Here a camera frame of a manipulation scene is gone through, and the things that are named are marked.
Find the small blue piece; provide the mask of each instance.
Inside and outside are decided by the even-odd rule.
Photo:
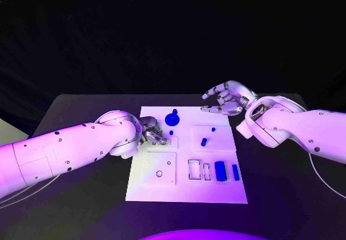
[[[232,174],[233,174],[233,180],[239,181],[238,168],[235,164],[232,165]]]
[[[219,182],[225,182],[228,180],[228,176],[226,176],[226,169],[225,169],[223,161],[215,162],[215,173],[216,173],[216,180]]]
[[[204,147],[204,146],[206,146],[206,144],[207,144],[207,139],[206,139],[206,138],[203,138],[203,139],[202,139],[202,143],[200,143],[202,147]]]
[[[177,113],[179,113],[179,111],[176,109],[173,109],[173,112],[164,118],[166,124],[171,127],[176,126],[180,121]]]

